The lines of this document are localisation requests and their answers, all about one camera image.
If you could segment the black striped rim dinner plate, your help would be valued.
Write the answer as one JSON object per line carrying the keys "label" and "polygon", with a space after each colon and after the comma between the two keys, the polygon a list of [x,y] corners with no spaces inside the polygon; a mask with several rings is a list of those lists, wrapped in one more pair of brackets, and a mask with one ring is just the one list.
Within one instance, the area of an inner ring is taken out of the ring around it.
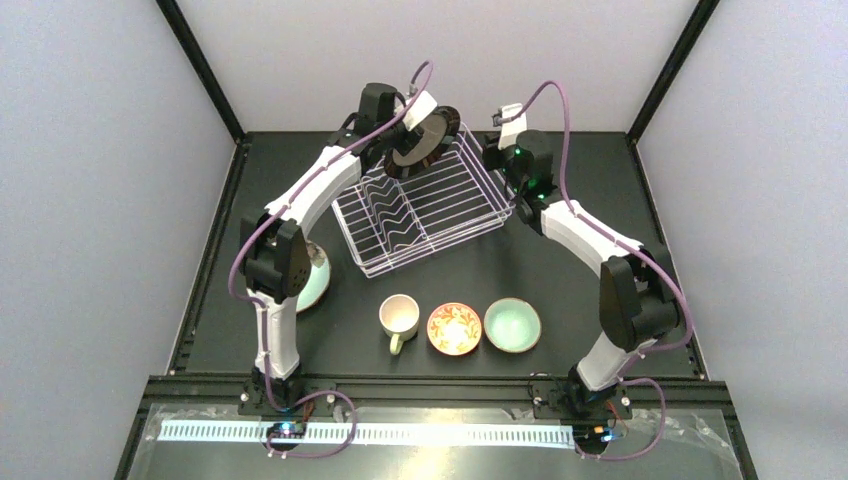
{"label": "black striped rim dinner plate", "polygon": [[385,157],[384,172],[387,176],[402,180],[414,177],[435,164],[452,145],[460,127],[459,111],[447,105],[440,105],[421,124],[424,139],[421,144],[424,157],[416,163],[395,163]]}

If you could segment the white wire dish rack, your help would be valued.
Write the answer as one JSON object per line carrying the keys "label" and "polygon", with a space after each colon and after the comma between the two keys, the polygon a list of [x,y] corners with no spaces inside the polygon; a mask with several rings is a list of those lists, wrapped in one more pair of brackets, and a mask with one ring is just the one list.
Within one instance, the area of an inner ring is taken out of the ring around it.
{"label": "white wire dish rack", "polygon": [[502,227],[513,211],[499,171],[487,171],[480,139],[462,125],[442,158],[395,180],[378,163],[332,203],[354,263],[368,278]]}

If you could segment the green flower plate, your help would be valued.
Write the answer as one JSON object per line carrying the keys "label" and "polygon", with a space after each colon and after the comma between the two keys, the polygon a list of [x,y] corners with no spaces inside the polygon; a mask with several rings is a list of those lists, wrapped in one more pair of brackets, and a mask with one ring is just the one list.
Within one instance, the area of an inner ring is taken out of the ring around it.
{"label": "green flower plate", "polygon": [[331,263],[326,251],[318,244],[308,241],[307,252],[310,258],[310,276],[297,299],[297,312],[314,307],[327,292],[331,280]]}

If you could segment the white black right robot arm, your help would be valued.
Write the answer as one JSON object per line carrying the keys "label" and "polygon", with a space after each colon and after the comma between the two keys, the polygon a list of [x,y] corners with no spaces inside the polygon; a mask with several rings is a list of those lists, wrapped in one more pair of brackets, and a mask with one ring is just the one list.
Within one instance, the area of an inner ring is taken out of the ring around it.
{"label": "white black right robot arm", "polygon": [[486,170],[503,176],[520,220],[568,249],[599,280],[601,334],[553,397],[577,418],[595,416],[615,393],[625,366],[682,323],[682,303],[664,269],[669,254],[618,234],[578,201],[566,199],[554,183],[546,133],[489,133],[481,160]]}

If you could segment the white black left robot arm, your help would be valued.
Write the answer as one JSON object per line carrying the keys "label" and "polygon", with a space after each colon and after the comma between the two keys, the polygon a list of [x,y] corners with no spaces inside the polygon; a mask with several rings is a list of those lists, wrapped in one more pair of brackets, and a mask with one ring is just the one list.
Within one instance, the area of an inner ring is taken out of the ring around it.
{"label": "white black left robot arm", "polygon": [[330,135],[302,176],[259,215],[243,219],[228,289],[255,309],[252,382],[272,409],[288,409],[303,396],[297,301],[311,276],[307,238],[315,221],[388,153],[421,145],[421,127],[437,109],[423,88],[403,95],[387,84],[367,84],[357,111]]}

